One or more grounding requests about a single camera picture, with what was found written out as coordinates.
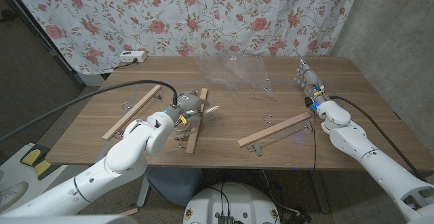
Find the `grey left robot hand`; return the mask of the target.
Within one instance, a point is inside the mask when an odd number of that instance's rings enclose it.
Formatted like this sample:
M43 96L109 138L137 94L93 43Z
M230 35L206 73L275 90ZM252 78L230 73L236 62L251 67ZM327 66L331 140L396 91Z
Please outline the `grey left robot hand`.
M209 102L196 96L192 92L185 92L178 96L178 109L181 115L189 122L198 122L201 119L201 106L209 106Z

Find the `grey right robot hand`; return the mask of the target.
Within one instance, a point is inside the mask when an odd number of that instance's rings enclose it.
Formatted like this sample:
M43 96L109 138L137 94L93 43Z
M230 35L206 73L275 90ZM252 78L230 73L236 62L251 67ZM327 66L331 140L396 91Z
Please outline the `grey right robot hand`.
M300 64L296 69L296 73L297 77L294 78L294 81L304 89L304 93L309 98L316 98L323 94L324 85L322 80L315 74L303 58L300 58Z

